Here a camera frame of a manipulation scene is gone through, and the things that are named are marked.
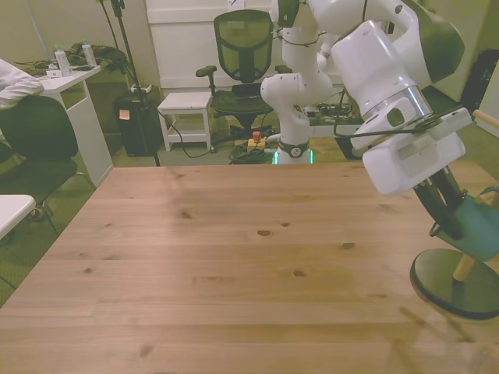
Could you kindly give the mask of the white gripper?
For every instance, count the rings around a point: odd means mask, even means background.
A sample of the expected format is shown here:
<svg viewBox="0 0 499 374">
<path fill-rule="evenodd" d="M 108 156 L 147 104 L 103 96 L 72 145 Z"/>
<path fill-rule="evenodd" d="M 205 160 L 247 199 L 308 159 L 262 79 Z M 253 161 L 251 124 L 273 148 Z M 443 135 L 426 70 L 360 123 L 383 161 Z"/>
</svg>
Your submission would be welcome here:
<svg viewBox="0 0 499 374">
<path fill-rule="evenodd" d="M 382 195 L 401 195 L 415 187 L 419 201 L 435 224 L 450 238 L 460 240 L 462 229 L 448 206 L 459 206 L 465 193 L 447 166 L 464 154 L 465 146 L 455 132 L 442 139 L 434 139 L 428 133 L 406 134 L 365 152 L 363 164 Z M 429 177 L 433 184 L 423 182 Z"/>
</svg>

